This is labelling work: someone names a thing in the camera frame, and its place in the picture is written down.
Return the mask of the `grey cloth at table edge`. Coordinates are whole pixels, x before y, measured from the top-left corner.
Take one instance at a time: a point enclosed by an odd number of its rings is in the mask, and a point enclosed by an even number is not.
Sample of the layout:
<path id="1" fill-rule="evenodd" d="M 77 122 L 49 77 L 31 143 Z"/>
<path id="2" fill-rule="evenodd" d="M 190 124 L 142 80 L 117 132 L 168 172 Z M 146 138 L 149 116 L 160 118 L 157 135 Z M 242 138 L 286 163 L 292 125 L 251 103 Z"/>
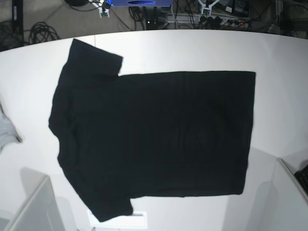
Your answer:
<path id="1" fill-rule="evenodd" d="M 23 139 L 19 135 L 15 125 L 6 115 L 5 104 L 0 96 L 0 153 L 4 148 L 12 143 L 22 143 Z"/>

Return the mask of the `black keyboard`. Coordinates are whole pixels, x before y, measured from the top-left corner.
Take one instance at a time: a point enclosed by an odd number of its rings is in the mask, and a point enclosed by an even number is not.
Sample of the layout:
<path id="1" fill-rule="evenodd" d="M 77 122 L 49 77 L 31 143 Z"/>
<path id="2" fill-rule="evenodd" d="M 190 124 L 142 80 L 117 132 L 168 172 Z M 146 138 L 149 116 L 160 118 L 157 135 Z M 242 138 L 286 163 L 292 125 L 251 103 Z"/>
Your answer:
<path id="1" fill-rule="evenodd" d="M 308 192 L 308 166 L 295 173 L 295 178 L 305 192 Z"/>

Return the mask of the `right white partition panel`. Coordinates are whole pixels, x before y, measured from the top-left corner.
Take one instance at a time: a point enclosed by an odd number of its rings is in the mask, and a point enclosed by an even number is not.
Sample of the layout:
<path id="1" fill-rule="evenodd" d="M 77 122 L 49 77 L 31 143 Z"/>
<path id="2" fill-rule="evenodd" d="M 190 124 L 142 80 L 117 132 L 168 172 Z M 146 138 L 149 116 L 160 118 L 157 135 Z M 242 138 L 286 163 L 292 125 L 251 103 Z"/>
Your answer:
<path id="1" fill-rule="evenodd" d="M 275 183 L 279 194 L 277 209 L 282 230 L 306 231 L 308 229 L 308 196 L 282 159 L 277 163 Z"/>

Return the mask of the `white partition panel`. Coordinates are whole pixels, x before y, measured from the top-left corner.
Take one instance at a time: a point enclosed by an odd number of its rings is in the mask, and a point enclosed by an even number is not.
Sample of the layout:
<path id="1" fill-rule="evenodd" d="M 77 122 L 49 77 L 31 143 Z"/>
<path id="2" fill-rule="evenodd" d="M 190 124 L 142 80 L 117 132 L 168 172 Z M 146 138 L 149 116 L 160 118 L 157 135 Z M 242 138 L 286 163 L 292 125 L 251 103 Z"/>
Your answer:
<path id="1" fill-rule="evenodd" d="M 308 196 L 282 159 L 277 163 L 275 183 L 279 194 L 277 209 L 282 230 L 306 231 L 308 229 Z"/>
<path id="2" fill-rule="evenodd" d="M 64 231 L 51 180 L 45 176 L 4 228 L 6 231 Z"/>

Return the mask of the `left white partition panel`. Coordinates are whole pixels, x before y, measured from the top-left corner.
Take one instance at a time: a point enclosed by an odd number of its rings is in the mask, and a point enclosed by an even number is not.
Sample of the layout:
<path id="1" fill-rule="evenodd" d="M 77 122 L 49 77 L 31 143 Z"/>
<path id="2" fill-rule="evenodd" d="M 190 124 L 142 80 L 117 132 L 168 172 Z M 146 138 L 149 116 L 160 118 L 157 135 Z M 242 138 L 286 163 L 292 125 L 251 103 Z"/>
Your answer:
<path id="1" fill-rule="evenodd" d="M 6 231 L 64 231 L 51 180 L 45 176 L 4 228 Z"/>

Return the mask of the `blue box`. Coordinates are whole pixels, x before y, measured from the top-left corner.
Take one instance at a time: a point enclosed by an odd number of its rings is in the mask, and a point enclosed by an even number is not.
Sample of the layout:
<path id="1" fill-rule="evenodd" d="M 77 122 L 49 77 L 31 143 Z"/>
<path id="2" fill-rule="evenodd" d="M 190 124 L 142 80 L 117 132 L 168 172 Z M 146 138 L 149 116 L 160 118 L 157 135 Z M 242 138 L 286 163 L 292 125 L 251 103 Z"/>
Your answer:
<path id="1" fill-rule="evenodd" d="M 154 7 L 169 7 L 173 0 L 111 0 L 111 4 L 115 7 L 129 6 L 154 6 Z"/>

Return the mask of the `black T-shirt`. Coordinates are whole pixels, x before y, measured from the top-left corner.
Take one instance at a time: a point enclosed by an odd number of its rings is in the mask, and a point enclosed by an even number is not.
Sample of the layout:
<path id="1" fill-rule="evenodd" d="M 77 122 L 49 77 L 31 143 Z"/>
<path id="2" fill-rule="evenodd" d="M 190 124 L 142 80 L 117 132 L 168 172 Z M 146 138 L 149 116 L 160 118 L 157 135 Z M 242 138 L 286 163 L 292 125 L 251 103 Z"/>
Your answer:
<path id="1" fill-rule="evenodd" d="M 256 74 L 120 76 L 121 65 L 74 39 L 52 100 L 59 165 L 94 216 L 129 216 L 144 196 L 242 194 Z"/>

